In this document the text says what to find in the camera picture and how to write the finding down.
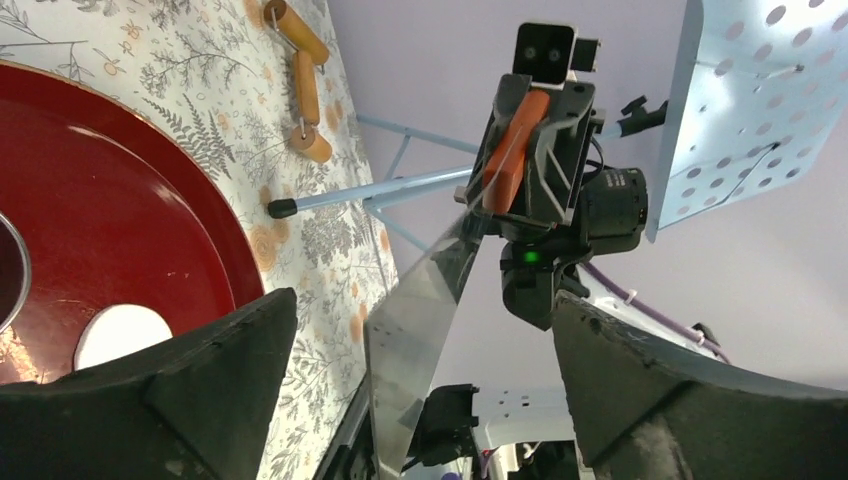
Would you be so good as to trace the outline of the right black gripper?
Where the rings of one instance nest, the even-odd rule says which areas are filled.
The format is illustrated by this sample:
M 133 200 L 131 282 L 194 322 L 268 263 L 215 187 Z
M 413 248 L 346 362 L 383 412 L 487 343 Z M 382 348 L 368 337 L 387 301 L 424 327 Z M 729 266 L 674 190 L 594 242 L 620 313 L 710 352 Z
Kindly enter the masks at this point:
M 530 228 L 587 230 L 584 170 L 604 123 L 595 94 L 585 81 L 556 89 L 503 75 L 466 188 L 468 212 Z

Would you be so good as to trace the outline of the white dough ball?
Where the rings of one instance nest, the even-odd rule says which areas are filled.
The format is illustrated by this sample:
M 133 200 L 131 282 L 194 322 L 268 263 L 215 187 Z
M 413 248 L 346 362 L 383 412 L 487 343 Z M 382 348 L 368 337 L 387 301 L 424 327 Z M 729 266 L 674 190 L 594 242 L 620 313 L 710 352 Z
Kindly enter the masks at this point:
M 83 330 L 73 355 L 73 370 L 110 362 L 172 337 L 171 328 L 155 310 L 137 304 L 111 305 Z

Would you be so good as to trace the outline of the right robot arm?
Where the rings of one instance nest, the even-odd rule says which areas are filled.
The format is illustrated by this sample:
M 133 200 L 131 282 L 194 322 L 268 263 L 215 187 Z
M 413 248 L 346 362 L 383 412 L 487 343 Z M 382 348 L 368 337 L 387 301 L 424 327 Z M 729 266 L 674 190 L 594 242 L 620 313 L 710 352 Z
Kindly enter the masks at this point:
M 589 83 L 567 81 L 556 90 L 534 86 L 528 75 L 501 78 L 467 213 L 419 265 L 445 307 L 425 309 L 432 341 L 418 372 L 433 370 L 483 237 L 506 240 L 505 307 L 541 330 L 551 326 L 558 293 L 589 296 L 579 267 L 638 246 L 648 216 L 646 181 L 637 169 L 588 158 L 603 126 L 593 102 Z

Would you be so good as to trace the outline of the wooden double-ended roller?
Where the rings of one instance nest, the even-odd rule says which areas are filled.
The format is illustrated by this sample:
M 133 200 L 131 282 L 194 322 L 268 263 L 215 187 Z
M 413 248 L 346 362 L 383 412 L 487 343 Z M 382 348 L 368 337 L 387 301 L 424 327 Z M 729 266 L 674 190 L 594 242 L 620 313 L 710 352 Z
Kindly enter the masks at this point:
M 323 164 L 330 160 L 333 149 L 319 132 L 321 105 L 317 73 L 329 59 L 329 49 L 317 33 L 287 1 L 268 1 L 263 9 L 266 23 L 294 49 L 292 69 L 298 125 L 290 136 L 292 147 L 309 160 Z

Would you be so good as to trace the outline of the round red tray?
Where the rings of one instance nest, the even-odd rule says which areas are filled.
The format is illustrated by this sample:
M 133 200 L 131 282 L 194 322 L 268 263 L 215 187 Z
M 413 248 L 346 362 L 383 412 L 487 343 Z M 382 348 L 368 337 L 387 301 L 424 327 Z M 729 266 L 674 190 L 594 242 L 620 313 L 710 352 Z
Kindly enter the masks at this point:
M 183 148 L 102 94 L 10 62 L 1 212 L 32 262 L 23 307 L 1 333 L 6 384 L 69 373 L 105 308 L 148 307 L 180 335 L 263 293 L 239 221 Z

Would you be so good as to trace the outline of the scraper with orange handle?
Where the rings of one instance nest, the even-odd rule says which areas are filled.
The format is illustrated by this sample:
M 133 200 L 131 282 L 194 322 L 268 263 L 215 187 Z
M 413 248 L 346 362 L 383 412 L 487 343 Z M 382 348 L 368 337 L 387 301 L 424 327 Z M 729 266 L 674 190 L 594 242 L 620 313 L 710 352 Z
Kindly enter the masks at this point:
M 526 177 L 532 141 L 551 109 L 550 94 L 527 92 L 502 136 L 482 155 L 465 212 L 400 278 L 364 327 L 374 465 L 397 479 L 479 245 L 492 220 L 536 233 L 549 224 L 509 209 Z

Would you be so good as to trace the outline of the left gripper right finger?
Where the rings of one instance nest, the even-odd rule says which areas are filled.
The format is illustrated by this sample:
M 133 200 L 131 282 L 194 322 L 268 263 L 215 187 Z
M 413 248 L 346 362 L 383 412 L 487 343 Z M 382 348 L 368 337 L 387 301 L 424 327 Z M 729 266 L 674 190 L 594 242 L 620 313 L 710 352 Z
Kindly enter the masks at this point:
M 847 395 L 754 373 L 560 294 L 554 344 L 600 479 L 843 479 Z

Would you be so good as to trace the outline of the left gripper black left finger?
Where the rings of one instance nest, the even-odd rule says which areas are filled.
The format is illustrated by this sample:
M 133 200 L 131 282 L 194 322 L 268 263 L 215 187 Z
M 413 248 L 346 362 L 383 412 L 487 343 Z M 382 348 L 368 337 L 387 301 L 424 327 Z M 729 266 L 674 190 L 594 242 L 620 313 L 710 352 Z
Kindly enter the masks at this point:
M 253 479 L 297 331 L 281 288 L 49 384 L 1 389 L 5 479 Z

